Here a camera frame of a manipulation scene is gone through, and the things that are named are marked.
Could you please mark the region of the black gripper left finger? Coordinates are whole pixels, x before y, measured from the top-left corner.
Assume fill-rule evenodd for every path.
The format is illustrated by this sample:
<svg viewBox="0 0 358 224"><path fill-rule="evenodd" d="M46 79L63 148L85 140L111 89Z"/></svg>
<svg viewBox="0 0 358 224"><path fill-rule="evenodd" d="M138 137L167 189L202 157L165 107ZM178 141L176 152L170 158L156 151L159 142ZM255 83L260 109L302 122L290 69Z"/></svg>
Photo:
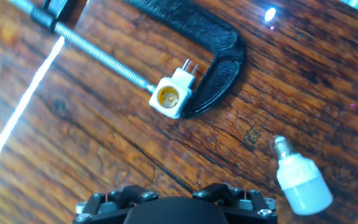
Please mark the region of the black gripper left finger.
<svg viewBox="0 0 358 224"><path fill-rule="evenodd" d="M73 223L111 223L125 218L135 205L157 200L158 193L139 185L128 185L107 194L95 193L76 204Z"/></svg>

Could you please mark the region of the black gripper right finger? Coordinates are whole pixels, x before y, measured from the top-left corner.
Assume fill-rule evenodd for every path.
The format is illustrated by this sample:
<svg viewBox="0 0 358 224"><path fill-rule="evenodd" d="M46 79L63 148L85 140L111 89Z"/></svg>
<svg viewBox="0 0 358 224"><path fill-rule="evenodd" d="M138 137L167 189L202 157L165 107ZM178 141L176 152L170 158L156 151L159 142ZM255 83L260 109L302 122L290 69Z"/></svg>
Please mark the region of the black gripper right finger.
<svg viewBox="0 0 358 224"><path fill-rule="evenodd" d="M228 223L278 223L276 201L256 189L243 190L214 183L193 192L193 198L216 205Z"/></svg>

